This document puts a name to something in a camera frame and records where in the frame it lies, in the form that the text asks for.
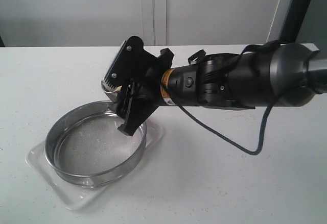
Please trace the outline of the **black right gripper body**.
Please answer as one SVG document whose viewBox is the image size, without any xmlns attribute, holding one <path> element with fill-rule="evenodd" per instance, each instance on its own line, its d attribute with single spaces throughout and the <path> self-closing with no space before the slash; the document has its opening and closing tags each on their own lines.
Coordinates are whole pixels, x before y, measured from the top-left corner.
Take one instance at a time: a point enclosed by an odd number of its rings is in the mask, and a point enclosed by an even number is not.
<svg viewBox="0 0 327 224">
<path fill-rule="evenodd" d="M 161 77 L 165 71 L 171 68 L 173 57 L 174 54 L 168 48 L 161 49 L 160 55 L 156 57 L 157 60 L 155 66 L 147 71 L 144 78 L 135 81 L 142 85 L 143 93 L 145 93 L 146 89 L 148 90 L 147 97 L 154 100 L 156 109 L 164 103 L 160 92 Z"/>
</svg>

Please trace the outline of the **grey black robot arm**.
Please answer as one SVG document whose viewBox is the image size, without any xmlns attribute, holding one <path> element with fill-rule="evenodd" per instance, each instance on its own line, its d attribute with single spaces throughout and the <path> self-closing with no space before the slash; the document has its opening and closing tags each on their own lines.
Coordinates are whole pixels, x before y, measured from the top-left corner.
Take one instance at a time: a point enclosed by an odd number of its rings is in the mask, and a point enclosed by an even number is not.
<svg viewBox="0 0 327 224">
<path fill-rule="evenodd" d="M 239 54 L 199 50 L 182 67 L 172 67 L 173 58 L 168 48 L 147 52 L 137 36 L 123 42 L 101 81 L 124 120 L 122 133 L 133 135 L 160 106 L 301 107 L 326 93 L 326 59 L 299 43 L 252 44 Z"/>
</svg>

